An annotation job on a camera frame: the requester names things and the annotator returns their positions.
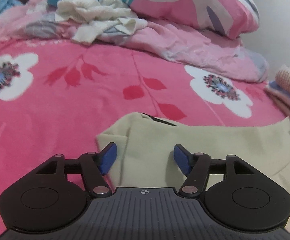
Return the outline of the beige zip hoodie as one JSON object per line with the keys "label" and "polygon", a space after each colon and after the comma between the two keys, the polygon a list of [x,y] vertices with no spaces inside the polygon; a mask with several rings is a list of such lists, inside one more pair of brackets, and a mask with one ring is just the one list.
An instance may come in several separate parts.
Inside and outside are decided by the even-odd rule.
{"label": "beige zip hoodie", "polygon": [[[174,146],[202,152],[214,159],[234,154],[285,188],[290,194],[290,120],[262,127],[187,126],[131,113],[97,136],[103,149],[117,145],[110,169],[113,186],[174,187],[185,177],[173,159]],[[290,218],[286,224],[290,232]]]}

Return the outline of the stack of folded clothes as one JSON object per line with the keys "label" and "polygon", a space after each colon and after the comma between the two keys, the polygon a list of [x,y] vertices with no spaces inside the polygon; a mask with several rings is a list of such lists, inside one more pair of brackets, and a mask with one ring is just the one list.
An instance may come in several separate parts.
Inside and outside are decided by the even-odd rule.
{"label": "stack of folded clothes", "polygon": [[290,94],[282,89],[275,81],[270,81],[264,88],[266,94],[274,101],[276,106],[290,118]]}

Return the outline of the pink magenta floral bed blanket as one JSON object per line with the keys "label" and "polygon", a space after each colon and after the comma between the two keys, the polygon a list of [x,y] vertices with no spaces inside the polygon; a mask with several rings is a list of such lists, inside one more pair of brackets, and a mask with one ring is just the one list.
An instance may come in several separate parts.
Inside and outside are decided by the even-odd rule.
{"label": "pink magenta floral bed blanket", "polygon": [[[65,40],[0,43],[0,65],[19,76],[0,91],[0,194],[54,154],[97,150],[95,137],[122,116],[140,112],[190,126],[266,126],[284,118],[263,83],[226,80],[235,102],[199,95],[203,76],[142,51]],[[0,218],[0,234],[4,231]]]}

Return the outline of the light pink quilt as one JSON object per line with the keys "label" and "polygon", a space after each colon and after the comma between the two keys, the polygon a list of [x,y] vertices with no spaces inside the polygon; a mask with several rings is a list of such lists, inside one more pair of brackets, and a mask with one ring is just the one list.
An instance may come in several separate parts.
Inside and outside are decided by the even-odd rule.
{"label": "light pink quilt", "polygon": [[129,20],[132,35],[107,29],[80,25],[75,21],[56,21],[54,8],[46,0],[29,0],[5,10],[0,15],[0,41],[32,38],[64,39],[90,46],[99,40],[130,49],[153,53],[167,61],[203,68],[234,80],[263,82],[268,63],[264,57],[242,46],[240,39],[230,40],[209,30],[165,20]]}

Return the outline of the crumpled white cloth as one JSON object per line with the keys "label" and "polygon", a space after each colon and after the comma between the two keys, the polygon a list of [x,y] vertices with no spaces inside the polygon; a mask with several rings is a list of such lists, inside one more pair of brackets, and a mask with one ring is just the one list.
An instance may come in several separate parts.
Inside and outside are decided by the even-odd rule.
{"label": "crumpled white cloth", "polygon": [[80,24],[71,40],[85,45],[92,44],[104,34],[132,36],[148,25],[121,0],[60,0],[55,21],[68,20]]}

